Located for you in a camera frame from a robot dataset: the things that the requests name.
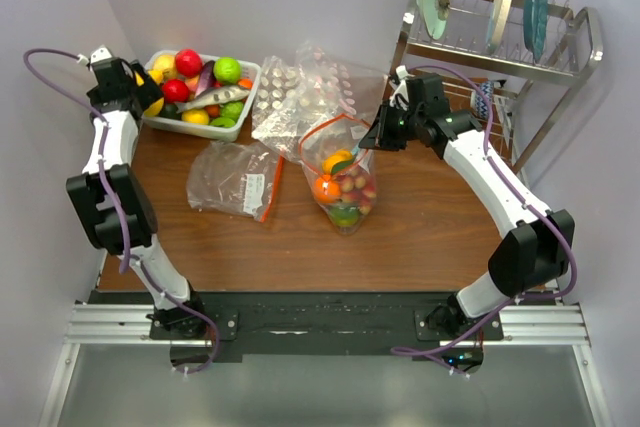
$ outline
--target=teal plate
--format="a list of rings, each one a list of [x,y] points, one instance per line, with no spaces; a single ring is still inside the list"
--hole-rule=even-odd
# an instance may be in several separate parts
[[[539,62],[544,52],[547,37],[547,13],[549,0],[524,0],[522,27],[524,46],[533,53],[533,60]]]

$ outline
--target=gray floor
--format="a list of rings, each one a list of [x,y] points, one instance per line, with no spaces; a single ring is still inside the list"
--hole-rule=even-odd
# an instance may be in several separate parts
[[[470,380],[394,357],[247,356],[184,381],[162,346],[85,346],[60,426],[592,426],[570,347],[488,347]]]

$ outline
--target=plastic bag with label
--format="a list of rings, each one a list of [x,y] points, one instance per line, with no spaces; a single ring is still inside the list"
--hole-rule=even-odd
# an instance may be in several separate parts
[[[373,151],[358,147],[368,128],[366,122],[340,114],[300,141],[302,169],[313,197],[342,234],[355,232],[376,202]]]
[[[269,57],[262,66],[251,135],[300,162],[300,139],[322,119],[347,113],[373,121],[385,80],[382,72],[335,62],[308,42],[297,50],[295,67]]]
[[[282,157],[259,142],[211,142],[191,165],[187,179],[189,205],[264,222],[275,198],[282,163]]]

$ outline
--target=cable clip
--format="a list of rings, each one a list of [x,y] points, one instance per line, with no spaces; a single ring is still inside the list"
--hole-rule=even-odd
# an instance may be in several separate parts
[[[91,63],[91,61],[89,60],[89,57],[87,57],[86,55],[83,55],[83,54],[78,54],[78,60],[76,60],[76,64],[80,64],[80,65],[83,65],[85,67],[89,67],[90,63]]]

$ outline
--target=eggplant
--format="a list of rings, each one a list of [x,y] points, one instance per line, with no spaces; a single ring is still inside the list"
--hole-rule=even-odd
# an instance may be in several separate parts
[[[209,60],[202,66],[198,85],[196,86],[196,97],[208,88],[213,87],[213,84],[216,81],[216,76],[213,75],[213,66],[215,64],[215,60]]]

